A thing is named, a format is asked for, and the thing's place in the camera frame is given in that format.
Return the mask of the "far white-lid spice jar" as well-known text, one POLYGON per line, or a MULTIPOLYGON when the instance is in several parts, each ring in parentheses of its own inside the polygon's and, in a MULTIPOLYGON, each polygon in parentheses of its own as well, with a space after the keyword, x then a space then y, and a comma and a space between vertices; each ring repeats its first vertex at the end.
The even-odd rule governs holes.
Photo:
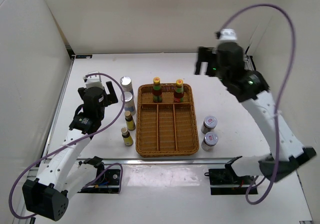
POLYGON ((218 124, 217 122, 218 121, 214 116, 206 116, 201 127, 202 133, 206 134, 213 131, 218 124))

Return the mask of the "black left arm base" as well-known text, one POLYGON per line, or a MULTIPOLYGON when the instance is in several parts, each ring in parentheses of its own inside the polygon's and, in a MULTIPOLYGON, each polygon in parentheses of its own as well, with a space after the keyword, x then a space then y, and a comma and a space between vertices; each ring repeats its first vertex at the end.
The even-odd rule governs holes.
POLYGON ((119 163, 113 163, 105 166, 100 157, 88 158, 85 161, 79 161, 82 164, 90 164, 97 169, 96 177, 102 175, 93 184, 83 187, 79 193, 102 193, 102 194, 120 194, 123 176, 123 166, 119 163))

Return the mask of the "yellow-cap sauce bottle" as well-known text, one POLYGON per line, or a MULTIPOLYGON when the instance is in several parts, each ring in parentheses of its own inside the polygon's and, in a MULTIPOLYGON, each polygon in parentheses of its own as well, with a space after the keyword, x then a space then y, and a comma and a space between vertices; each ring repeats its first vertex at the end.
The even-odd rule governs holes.
POLYGON ((161 86, 161 80, 159 77, 154 77, 152 86, 152 98, 155 103, 160 103, 163 101, 162 93, 163 91, 161 86))
POLYGON ((173 101, 175 103, 181 103, 184 101, 184 87, 183 87, 183 80, 182 79, 177 79, 176 84, 175 84, 175 90, 173 94, 173 101))

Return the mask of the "silver-lid salt shaker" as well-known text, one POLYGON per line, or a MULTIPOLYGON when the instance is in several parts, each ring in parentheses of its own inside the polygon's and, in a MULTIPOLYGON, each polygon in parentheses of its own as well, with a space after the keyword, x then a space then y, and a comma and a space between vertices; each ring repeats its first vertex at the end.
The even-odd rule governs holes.
POLYGON ((129 76, 123 76, 120 79, 120 85, 122 87, 122 90, 124 92, 130 92, 134 94, 133 86, 132 86, 132 80, 129 76))
POLYGON ((124 100, 124 110, 130 111, 131 115, 136 114, 134 97, 131 92, 124 92, 124 97, 121 95, 121 100, 124 100))

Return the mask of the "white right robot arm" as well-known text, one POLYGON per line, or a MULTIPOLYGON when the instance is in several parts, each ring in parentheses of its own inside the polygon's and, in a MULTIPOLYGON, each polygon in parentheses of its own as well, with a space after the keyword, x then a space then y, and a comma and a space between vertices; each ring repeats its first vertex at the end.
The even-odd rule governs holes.
POLYGON ((225 179, 235 184, 243 176, 264 176, 278 182, 316 157, 313 147, 305 147, 293 134, 274 102, 262 74, 245 68, 244 51, 236 42, 222 42, 216 48, 199 47, 195 74, 203 62, 206 75, 217 77, 227 91, 255 120, 270 153, 264 156, 238 156, 225 164, 225 179))

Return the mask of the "near silver-lid salt shaker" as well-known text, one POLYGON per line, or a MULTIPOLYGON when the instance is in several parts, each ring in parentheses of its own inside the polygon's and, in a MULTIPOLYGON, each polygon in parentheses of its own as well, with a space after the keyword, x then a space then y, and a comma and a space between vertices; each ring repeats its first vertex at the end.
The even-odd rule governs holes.
POLYGON ((130 111, 131 115, 136 114, 134 97, 131 92, 124 92, 124 97, 121 95, 121 100, 124 100, 124 110, 130 111))

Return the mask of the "far yellow-label small bottle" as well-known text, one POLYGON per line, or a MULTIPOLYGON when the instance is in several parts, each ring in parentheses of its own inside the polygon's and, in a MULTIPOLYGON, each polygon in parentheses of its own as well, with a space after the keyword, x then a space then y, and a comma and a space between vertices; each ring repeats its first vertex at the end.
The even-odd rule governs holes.
POLYGON ((127 124, 127 129, 129 131, 134 131, 136 126, 135 126, 135 122, 134 122, 134 119, 132 117, 131 112, 125 111, 124 116, 125 116, 125 120, 126 120, 126 124, 127 124))

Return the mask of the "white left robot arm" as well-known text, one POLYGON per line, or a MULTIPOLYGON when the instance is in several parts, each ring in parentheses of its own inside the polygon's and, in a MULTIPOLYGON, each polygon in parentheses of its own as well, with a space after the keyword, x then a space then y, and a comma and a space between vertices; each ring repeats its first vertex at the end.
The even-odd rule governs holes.
POLYGON ((26 180, 22 186, 28 211, 58 221, 64 215, 70 199, 87 184, 99 184, 105 177, 102 160, 89 158, 76 172, 72 166, 83 149, 98 132, 105 116, 105 108, 118 102, 113 84, 100 79, 85 82, 78 93, 83 104, 78 106, 60 149, 51 153, 52 159, 35 180, 26 180))

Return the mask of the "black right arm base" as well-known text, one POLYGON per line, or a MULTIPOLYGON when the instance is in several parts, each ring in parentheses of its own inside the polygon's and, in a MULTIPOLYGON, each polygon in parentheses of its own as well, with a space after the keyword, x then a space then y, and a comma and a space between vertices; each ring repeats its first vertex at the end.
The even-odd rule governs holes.
POLYGON ((253 176, 232 177, 225 169, 209 169, 204 173, 209 178, 211 195, 245 195, 253 176))

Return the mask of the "far silver-lid salt shaker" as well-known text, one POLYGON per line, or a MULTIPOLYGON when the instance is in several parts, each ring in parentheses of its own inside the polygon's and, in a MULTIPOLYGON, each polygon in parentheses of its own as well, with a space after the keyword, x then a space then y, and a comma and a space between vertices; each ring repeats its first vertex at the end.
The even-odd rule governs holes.
POLYGON ((129 76, 123 76, 120 79, 120 85, 122 87, 122 90, 124 92, 130 92, 134 94, 133 86, 132 86, 132 80, 129 76))

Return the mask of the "brown wicker basket tray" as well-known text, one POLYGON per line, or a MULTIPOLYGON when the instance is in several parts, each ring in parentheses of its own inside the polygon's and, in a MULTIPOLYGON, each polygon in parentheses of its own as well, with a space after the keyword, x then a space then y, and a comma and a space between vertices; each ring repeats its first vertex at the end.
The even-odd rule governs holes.
POLYGON ((193 92, 188 84, 183 88, 183 102, 175 103, 175 84, 163 84, 162 102, 155 103, 152 84, 139 87, 135 148, 141 157, 190 156, 198 152, 193 92))

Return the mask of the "aluminium table frame rail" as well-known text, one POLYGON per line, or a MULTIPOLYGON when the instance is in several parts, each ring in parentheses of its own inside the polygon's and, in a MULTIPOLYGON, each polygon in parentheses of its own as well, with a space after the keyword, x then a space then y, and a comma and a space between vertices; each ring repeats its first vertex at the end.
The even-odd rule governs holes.
POLYGON ((253 56, 249 56, 247 54, 244 54, 244 68, 246 70, 256 71, 256 66, 253 61, 253 56))

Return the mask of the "white-lid spice jar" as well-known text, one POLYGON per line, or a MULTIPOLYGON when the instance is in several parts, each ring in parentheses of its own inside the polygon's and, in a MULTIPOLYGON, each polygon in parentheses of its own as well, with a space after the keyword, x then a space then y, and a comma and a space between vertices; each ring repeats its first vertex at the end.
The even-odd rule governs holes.
POLYGON ((206 134, 213 131, 218 124, 217 122, 218 121, 214 116, 206 116, 201 127, 202 133, 206 134))
POLYGON ((211 151, 212 148, 218 143, 218 136, 214 132, 208 132, 205 134, 201 147, 205 151, 211 151))

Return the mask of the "yellow-label small bottle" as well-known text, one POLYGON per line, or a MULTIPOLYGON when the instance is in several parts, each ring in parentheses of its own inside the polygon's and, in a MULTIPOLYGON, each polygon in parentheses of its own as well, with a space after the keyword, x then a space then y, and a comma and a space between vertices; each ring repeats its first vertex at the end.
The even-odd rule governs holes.
POLYGON ((122 133, 121 135, 123 137, 124 144, 126 146, 132 146, 134 142, 128 129, 126 127, 123 127, 121 129, 121 133, 122 133))
POLYGON ((132 117, 131 112, 125 111, 124 116, 125 116, 125 120, 126 120, 126 124, 127 124, 127 129, 129 131, 134 131, 136 126, 135 126, 135 122, 134 122, 134 119, 132 117))

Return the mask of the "near yellow-label small bottle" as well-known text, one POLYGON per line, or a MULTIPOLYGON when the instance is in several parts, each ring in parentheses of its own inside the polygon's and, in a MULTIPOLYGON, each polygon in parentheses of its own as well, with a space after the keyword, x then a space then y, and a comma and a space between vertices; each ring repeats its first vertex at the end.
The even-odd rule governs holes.
POLYGON ((124 144, 126 146, 132 146, 134 142, 128 129, 126 127, 123 127, 121 129, 121 133, 122 133, 121 135, 123 137, 124 144))

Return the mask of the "near white-lid spice jar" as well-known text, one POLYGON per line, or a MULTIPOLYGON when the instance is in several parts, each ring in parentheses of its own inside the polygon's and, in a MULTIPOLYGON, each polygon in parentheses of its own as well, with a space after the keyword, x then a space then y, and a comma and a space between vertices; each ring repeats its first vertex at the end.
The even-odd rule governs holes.
POLYGON ((218 143, 218 136, 214 132, 208 132, 205 134, 201 147, 205 151, 211 151, 212 148, 218 143))

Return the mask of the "blue label sticker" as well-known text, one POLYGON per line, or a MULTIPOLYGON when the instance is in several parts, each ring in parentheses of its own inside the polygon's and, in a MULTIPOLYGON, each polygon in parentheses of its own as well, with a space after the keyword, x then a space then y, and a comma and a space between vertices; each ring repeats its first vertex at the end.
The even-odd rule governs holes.
POLYGON ((93 56, 92 55, 76 55, 76 59, 91 59, 93 56))

